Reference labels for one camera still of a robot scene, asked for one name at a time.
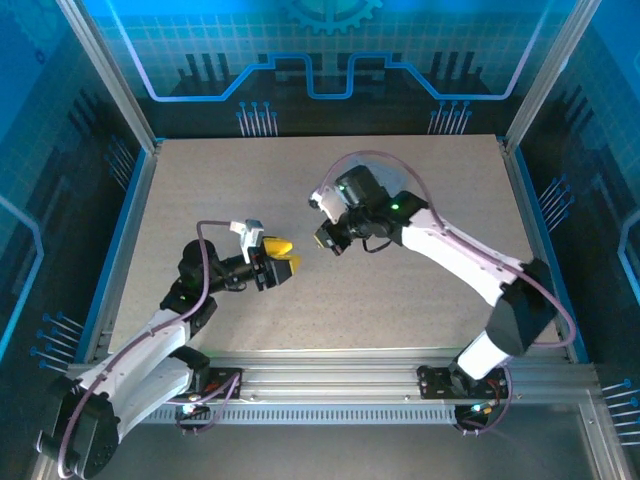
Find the enclosure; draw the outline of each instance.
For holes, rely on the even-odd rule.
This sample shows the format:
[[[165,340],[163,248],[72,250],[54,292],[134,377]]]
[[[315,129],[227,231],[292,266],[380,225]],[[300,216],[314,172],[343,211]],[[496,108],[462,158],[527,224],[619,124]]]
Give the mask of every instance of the enclosure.
[[[194,337],[243,369],[221,425],[182,438],[162,406],[96,478],[635,478],[633,387],[607,389],[640,381],[635,2],[1,6],[2,478],[56,478],[33,447],[42,392],[144,327],[203,218],[259,219],[300,269],[217,294]],[[409,163],[479,241],[546,262],[576,321],[568,348],[512,362],[492,433],[461,435],[458,404],[415,377],[491,307],[415,252],[317,248],[309,194],[358,150]],[[558,317],[540,339],[567,335]]]

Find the beige work surface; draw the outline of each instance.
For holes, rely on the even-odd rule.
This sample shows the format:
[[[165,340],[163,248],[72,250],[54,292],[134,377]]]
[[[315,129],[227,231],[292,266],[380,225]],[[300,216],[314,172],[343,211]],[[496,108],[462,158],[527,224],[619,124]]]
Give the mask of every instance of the beige work surface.
[[[497,250],[531,250],[494,136],[312,137],[164,142],[138,235],[111,348],[138,331],[177,278],[200,219],[255,218],[294,242],[302,263],[283,285],[216,294],[218,310],[193,340],[204,351],[464,346],[490,307],[463,281],[400,247],[341,257],[317,248],[324,220],[307,199],[329,166],[361,149],[392,153],[424,178],[439,212]],[[238,236],[207,228],[220,258]],[[557,338],[551,330],[546,340]]]

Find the white robotic arm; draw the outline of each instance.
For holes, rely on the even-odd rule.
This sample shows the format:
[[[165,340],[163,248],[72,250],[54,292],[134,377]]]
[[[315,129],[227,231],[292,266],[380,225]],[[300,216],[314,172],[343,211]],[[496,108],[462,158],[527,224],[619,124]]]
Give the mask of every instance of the white robotic arm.
[[[493,307],[487,328],[450,366],[453,386],[461,395],[498,365],[523,355],[555,315],[549,302],[517,275],[526,273],[550,288],[549,269],[543,262],[525,263],[496,252],[436,218],[428,202],[410,192],[391,198],[364,165],[313,192],[309,203],[328,217],[315,238],[335,255],[356,239],[387,238],[431,258]]]
[[[241,291],[238,287],[248,282],[260,291],[272,288],[290,278],[299,264],[297,256],[288,254],[293,245],[264,237],[260,222],[228,225],[240,235],[240,255],[220,260],[213,244],[201,240],[208,257],[203,265],[199,241],[189,243],[178,265],[180,277],[149,323],[80,378],[61,376],[51,385],[49,393],[58,401],[36,447],[59,461],[61,475],[95,476],[127,433],[168,400],[216,395],[209,393],[218,391],[209,358],[186,346],[217,308],[210,295]]]

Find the blue light strip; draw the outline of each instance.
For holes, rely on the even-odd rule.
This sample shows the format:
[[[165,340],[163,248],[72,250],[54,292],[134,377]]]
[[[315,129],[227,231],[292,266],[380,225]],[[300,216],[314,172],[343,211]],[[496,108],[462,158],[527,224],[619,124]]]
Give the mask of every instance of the blue light strip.
[[[549,263],[549,269],[551,270],[551,277],[553,278],[553,283],[556,287],[556,292],[558,294],[558,299],[562,302],[562,305],[567,309],[571,317],[576,320],[576,312],[573,310],[573,305],[571,305],[571,300],[569,299],[569,292],[567,291],[567,287],[564,284],[564,280],[562,278],[562,272],[560,271],[560,264],[558,263],[558,259],[556,257],[556,253],[553,249],[553,244],[551,243],[551,237],[549,236],[549,232],[547,231],[547,227],[544,223],[544,218],[542,217],[542,211],[540,210],[540,206],[536,201],[537,196],[536,192],[533,188],[533,182],[531,181],[531,177],[529,176],[529,170],[527,169],[527,164],[524,161],[524,157],[522,155],[522,151],[520,147],[518,147],[515,151],[515,157],[518,164],[518,170],[520,171],[520,176],[522,178],[522,184],[526,190],[527,197],[529,198],[529,203],[531,204],[531,211],[533,212],[534,220],[536,222],[536,226],[540,233],[540,239],[542,240],[542,248],[547,255],[547,261]],[[580,363],[588,363],[589,356],[587,355],[587,349],[584,345],[584,340],[582,339],[582,334],[580,333],[580,329],[576,324],[576,339],[573,342],[573,348],[576,353],[576,359]]]
[[[618,258],[620,259],[620,263],[622,264],[624,273],[627,276],[627,280],[629,280],[631,290],[633,290],[633,294],[636,296],[636,301],[638,302],[638,304],[640,304],[640,285],[638,284],[638,279],[636,278],[636,274],[633,271],[631,262],[629,262],[629,259],[627,258],[627,242],[629,241],[629,230],[638,222],[640,222],[640,210],[632,213],[623,222],[622,230],[620,231],[620,242],[618,243]]]
[[[310,98],[314,100],[346,100],[353,95],[354,90],[354,82],[355,82],[355,63],[356,60],[363,58],[381,58],[384,59],[384,68],[388,69],[400,69],[406,70],[409,72],[413,78],[427,91],[431,94],[431,96],[435,100],[485,100],[485,101],[501,101],[507,99],[511,93],[513,93],[513,89],[520,78],[520,74],[522,73],[522,69],[526,64],[531,50],[540,35],[540,30],[544,25],[549,11],[551,10],[551,6],[554,0],[550,0],[538,23],[536,28],[527,43],[526,48],[522,56],[520,57],[520,61],[511,77],[511,81],[507,86],[507,89],[502,94],[445,94],[439,93],[431,83],[418,71],[418,69],[412,64],[408,62],[395,62],[393,60],[392,52],[358,52],[353,53],[349,57],[349,61],[347,63],[347,78],[346,78],[346,91],[344,93],[316,93],[314,87],[313,80],[313,68],[311,57],[306,53],[268,53],[267,54],[267,63],[259,63],[259,64],[251,64],[247,68],[243,70],[243,72],[236,78],[229,87],[221,94],[221,95],[188,95],[188,96],[173,96],[173,97],[160,97],[154,90],[153,85],[151,84],[151,80],[147,75],[144,67],[142,66],[142,62],[140,61],[140,57],[138,56],[129,35],[127,34],[118,14],[116,13],[113,5],[107,0],[107,4],[109,5],[109,9],[111,10],[111,14],[116,22],[116,26],[122,36],[122,39],[131,55],[131,58],[140,74],[142,82],[147,90],[149,96],[155,100],[156,102],[162,103],[172,103],[172,102],[224,102],[227,100],[236,89],[242,85],[242,83],[251,75],[253,72],[262,71],[262,70],[275,70],[276,69],[276,60],[302,60],[305,64],[305,74],[307,77],[307,94]]]
[[[107,251],[107,256],[104,260],[102,272],[100,273],[100,278],[98,279],[96,293],[93,295],[91,307],[89,307],[87,321],[85,322],[84,330],[82,331],[82,336],[80,337],[80,342],[78,343],[78,348],[75,355],[76,363],[84,363],[84,356],[89,349],[93,329],[95,328],[96,322],[98,320],[100,306],[102,305],[102,301],[104,299],[104,295],[107,289],[107,283],[109,282],[111,270],[113,269],[113,264],[115,262],[116,253],[120,248],[122,233],[124,231],[124,226],[127,223],[127,219],[129,218],[129,212],[131,211],[131,205],[133,204],[133,197],[135,196],[136,188],[138,186],[138,182],[140,181],[140,174],[142,173],[142,167],[144,166],[146,156],[147,155],[144,149],[141,149],[140,154],[138,155],[138,160],[136,161],[136,166],[131,176],[131,181],[129,182],[129,187],[127,188],[127,194],[124,197],[124,202],[122,204],[122,209],[120,210],[120,215],[118,216],[118,222],[116,223],[113,237],[111,237],[111,244],[109,245],[109,250]]]
[[[6,208],[9,213],[11,213],[14,217],[16,217],[20,223],[26,226],[29,230],[31,230],[31,234],[33,235],[33,241],[36,244],[36,258],[33,261],[33,265],[31,265],[31,270],[29,271],[29,275],[27,276],[24,285],[22,286],[22,290],[20,291],[20,295],[18,296],[18,301],[13,307],[13,312],[11,312],[11,316],[9,317],[9,323],[7,324],[7,328],[5,328],[4,333],[2,334],[2,339],[0,339],[0,362],[4,358],[4,354],[7,351],[7,347],[9,346],[9,341],[13,336],[13,332],[16,329],[16,325],[18,324],[18,320],[20,319],[20,315],[22,314],[22,310],[24,309],[24,305],[27,302],[27,298],[29,297],[29,293],[33,288],[33,283],[36,280],[36,276],[38,275],[38,271],[40,270],[40,266],[42,265],[42,260],[44,259],[44,247],[42,245],[42,236],[40,235],[40,227],[29,217],[26,213],[22,212],[18,207],[16,207],[13,203],[7,200],[5,197],[0,195],[0,205]]]

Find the transparent wall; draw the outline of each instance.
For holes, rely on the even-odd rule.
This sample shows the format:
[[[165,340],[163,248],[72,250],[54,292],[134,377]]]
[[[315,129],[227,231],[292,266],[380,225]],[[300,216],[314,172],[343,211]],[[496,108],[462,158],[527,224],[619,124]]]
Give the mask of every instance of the transparent wall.
[[[18,479],[140,148],[56,3],[0,6],[0,478]]]
[[[573,0],[86,0],[161,137],[504,134]]]
[[[640,376],[640,4],[607,2],[521,148],[592,361]]]

